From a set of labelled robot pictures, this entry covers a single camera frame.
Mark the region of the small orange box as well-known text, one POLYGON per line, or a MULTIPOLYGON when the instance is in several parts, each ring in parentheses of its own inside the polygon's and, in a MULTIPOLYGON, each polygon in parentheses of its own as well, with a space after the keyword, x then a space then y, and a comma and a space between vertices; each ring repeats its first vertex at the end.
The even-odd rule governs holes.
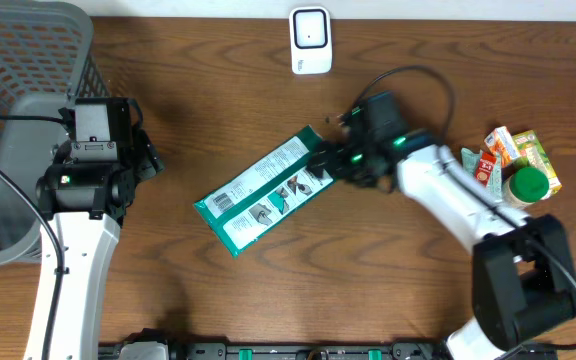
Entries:
POLYGON ((512 165, 521 154, 506 126, 497 127, 484 138, 484 144, 490 152, 499 156, 503 168, 512 165))

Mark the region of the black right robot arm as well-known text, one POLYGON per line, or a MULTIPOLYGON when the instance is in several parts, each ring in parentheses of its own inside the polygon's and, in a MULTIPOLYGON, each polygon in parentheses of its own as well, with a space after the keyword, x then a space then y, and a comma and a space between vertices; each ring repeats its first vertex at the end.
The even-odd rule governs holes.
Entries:
POLYGON ((358 187, 388 178, 389 191, 424 207, 470 253, 473 316, 435 347, 435 357, 508 358, 576 318, 576 271, 562 223, 496 199, 429 132, 324 141, 307 168, 358 187))

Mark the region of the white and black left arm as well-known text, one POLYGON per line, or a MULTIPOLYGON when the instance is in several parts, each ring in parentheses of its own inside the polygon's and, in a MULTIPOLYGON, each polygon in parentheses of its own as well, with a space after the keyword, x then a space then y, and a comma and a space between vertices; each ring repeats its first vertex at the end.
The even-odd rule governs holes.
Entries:
POLYGON ((27 359, 95 359, 106 280, 136 187, 161 172, 142 129, 129 141, 76 142, 89 161, 55 163, 37 184, 41 268, 27 359))

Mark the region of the green 3M package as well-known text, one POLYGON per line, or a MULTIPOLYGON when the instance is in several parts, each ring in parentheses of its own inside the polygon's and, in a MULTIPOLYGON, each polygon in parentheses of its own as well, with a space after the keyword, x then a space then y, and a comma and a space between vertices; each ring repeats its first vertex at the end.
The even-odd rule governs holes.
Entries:
POLYGON ((322 138, 306 126, 228 183, 194 203, 233 257, 257 242, 334 180, 307 163, 322 138))

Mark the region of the mint green wipes pack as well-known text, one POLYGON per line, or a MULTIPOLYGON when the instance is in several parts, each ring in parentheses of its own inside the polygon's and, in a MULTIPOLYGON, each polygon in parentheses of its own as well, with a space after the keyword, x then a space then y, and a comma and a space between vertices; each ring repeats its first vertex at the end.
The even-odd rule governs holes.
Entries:
MULTIPOLYGON (((478 153, 474 153, 473 151, 471 151, 467 148, 461 149, 462 166, 466 172, 470 173, 473 176, 474 179, 475 179, 475 177, 474 177, 475 168, 477 167, 477 164, 478 164, 479 159, 481 157, 481 153, 488 153, 488 152, 484 152, 484 151, 480 150, 478 153)), ((496 200, 501 201, 503 198, 503 196, 502 196, 501 159, 499 156, 495 156, 495 157, 497 159, 497 162, 496 162, 492 177, 491 177, 488 185, 484 186, 484 187, 493 195, 493 197, 496 200)))

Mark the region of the white jar green lid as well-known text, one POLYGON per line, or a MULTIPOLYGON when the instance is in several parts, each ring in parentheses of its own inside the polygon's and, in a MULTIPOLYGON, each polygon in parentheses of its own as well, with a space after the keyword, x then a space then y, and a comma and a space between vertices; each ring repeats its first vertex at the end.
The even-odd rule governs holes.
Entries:
POLYGON ((502 199, 509 205, 523 209, 542 200, 549 192, 547 176, 534 167, 523 167, 502 185, 502 199))

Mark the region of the red sachet packet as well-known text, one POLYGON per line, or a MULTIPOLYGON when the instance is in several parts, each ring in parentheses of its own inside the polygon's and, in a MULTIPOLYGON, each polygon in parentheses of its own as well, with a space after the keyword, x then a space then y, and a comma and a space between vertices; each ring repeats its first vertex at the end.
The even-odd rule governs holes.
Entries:
POLYGON ((481 157, 475 168, 474 177, 483 186, 487 186, 490 182, 496 162, 497 159, 492 154, 481 153, 481 157))

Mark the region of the green yellow juice carton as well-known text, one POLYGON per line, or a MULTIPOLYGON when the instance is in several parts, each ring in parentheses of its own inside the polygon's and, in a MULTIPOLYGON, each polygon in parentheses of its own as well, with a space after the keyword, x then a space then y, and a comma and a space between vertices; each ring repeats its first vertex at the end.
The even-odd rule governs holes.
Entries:
POLYGON ((512 139, 520 154, 513 166, 517 169, 524 167, 539 169, 549 181, 549 190, 542 199, 545 200, 555 195, 562 188, 562 184, 536 132, 534 130, 524 131, 513 135, 512 139))

